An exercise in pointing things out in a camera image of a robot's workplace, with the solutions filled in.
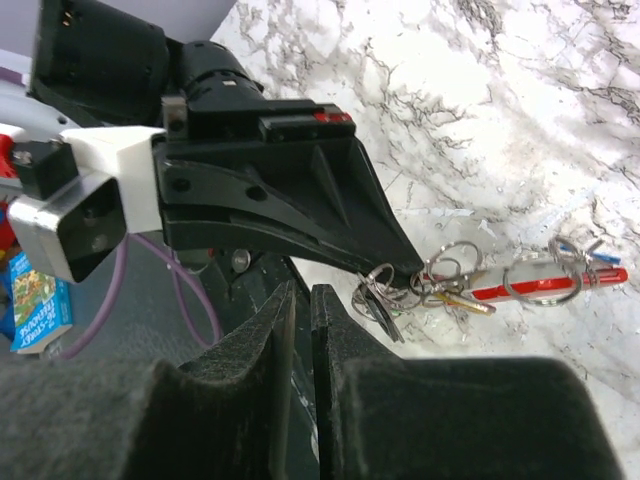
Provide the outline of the metal key organizer red handle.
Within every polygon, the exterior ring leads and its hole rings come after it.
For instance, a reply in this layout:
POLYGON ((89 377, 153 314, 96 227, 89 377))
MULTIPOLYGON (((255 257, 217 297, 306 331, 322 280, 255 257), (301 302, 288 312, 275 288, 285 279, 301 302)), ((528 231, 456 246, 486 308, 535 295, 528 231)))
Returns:
POLYGON ((584 291, 629 279, 620 258, 599 251, 602 244, 598 239, 584 249, 557 235, 541 252, 524 253, 506 266, 485 268, 478 245, 454 241, 427 258, 405 286, 393 285, 395 269, 389 263, 360 274, 351 305, 394 342, 404 340, 395 319, 415 309, 444 307, 490 316, 497 303, 506 301, 560 306, 584 291))

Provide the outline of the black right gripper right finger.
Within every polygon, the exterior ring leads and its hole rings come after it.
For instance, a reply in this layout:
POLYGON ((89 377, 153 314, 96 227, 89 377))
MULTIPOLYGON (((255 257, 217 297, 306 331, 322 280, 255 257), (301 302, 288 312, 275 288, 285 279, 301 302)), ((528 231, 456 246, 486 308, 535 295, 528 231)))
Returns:
POLYGON ((620 479, 583 383, 544 357, 404 359, 310 294, 324 479, 620 479))

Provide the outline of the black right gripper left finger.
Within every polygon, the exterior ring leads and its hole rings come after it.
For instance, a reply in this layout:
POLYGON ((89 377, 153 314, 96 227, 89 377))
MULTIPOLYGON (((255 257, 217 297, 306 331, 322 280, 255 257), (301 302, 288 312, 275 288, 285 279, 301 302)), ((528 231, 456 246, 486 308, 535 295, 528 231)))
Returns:
POLYGON ((280 479, 295 287, 200 356, 1 369, 5 479, 280 479))

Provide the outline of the blue illustrated book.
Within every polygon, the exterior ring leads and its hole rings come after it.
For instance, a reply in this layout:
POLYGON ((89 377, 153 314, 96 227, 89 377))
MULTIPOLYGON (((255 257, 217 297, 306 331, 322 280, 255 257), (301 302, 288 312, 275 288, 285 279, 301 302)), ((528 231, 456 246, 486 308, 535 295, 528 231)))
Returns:
POLYGON ((73 326, 66 282, 36 271, 24 252, 9 263, 14 340, 10 351, 40 354, 73 326))

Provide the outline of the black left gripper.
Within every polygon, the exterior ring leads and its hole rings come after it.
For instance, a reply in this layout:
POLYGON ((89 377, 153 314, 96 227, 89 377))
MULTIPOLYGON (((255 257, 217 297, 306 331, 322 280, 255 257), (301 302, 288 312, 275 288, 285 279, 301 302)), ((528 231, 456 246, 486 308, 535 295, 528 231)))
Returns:
POLYGON ((170 247, 257 250, 362 274, 390 264, 395 285, 421 269, 336 105, 165 95, 161 111, 166 140, 152 152, 170 247))

